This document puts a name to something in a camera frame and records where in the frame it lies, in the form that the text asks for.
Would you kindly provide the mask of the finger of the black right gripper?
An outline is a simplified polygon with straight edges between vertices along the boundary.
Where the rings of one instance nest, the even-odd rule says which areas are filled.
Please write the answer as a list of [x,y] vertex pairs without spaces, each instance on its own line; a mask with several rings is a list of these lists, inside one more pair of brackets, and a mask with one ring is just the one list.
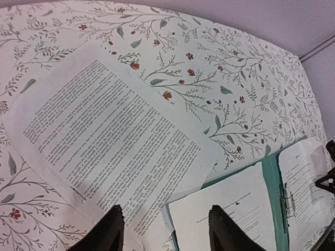
[[[335,158],[335,142],[334,140],[329,141],[326,144],[326,149],[329,152],[332,160]],[[321,188],[323,190],[334,190],[334,168],[332,168],[328,173],[322,178],[318,179],[315,182],[315,186],[317,188]]]

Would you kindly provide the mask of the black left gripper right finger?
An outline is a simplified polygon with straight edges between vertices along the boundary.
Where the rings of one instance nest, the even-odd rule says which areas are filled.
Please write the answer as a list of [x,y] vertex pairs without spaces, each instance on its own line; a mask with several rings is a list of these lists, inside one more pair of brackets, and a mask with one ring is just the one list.
[[232,218],[219,206],[209,210],[210,250],[265,250],[238,227]]

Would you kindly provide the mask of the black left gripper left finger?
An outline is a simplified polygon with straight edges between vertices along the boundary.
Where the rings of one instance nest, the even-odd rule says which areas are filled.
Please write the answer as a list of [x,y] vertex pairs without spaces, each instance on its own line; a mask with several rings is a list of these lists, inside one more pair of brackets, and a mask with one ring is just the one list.
[[69,251],[121,251],[124,244],[124,217],[120,205],[114,205],[88,234]]

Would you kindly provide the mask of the white printed paper sheet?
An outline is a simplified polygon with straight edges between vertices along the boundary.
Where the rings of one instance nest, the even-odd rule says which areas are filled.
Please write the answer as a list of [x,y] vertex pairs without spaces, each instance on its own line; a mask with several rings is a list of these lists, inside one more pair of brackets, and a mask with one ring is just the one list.
[[219,205],[265,250],[276,250],[269,194],[258,162],[226,179],[169,203],[179,250],[209,250],[209,210]]

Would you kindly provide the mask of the teal plastic folder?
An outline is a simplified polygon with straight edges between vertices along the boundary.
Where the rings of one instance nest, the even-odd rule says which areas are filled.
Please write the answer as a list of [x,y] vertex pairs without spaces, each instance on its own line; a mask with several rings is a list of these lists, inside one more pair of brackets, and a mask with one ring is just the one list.
[[[333,161],[329,152],[326,149],[326,144],[323,143],[325,146],[325,151],[327,155],[330,157],[330,167],[328,171],[330,171],[333,167],[331,167],[331,162]],[[283,218],[282,218],[282,211],[281,211],[281,205],[280,205],[280,197],[281,197],[281,191],[283,186],[282,181],[282,175],[278,164],[278,156],[281,153],[281,151],[285,150],[286,148],[290,147],[284,147],[280,149],[279,151],[266,155],[262,160],[259,162],[262,163],[262,172],[263,177],[266,183],[267,191],[269,194],[270,199],[270,205],[272,210],[272,218],[274,223],[274,232],[275,232],[275,240],[276,240],[276,250],[289,250],[289,233],[288,228],[284,226]],[[227,177],[230,177],[248,167],[242,168],[238,171],[233,172],[232,174],[220,178],[216,178],[212,181],[209,181],[203,185],[201,189],[204,189],[210,185],[213,185],[219,181],[222,181],[226,179]],[[334,198],[334,190],[325,190],[333,195]],[[177,250],[179,250],[177,242],[176,242],[176,234],[175,229],[174,233],[172,235],[173,243],[175,244],[175,247]],[[330,225],[327,227],[326,231],[322,234],[320,239],[316,242],[316,244],[313,246],[311,250],[334,250],[334,217],[330,223]]]

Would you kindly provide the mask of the white paper stack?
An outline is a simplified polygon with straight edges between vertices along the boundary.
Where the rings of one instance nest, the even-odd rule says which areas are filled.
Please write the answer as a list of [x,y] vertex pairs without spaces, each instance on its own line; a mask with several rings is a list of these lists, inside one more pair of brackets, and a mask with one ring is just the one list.
[[166,204],[198,189],[217,148],[129,68],[88,43],[4,115],[16,151],[91,219],[119,204],[129,234],[172,233]]

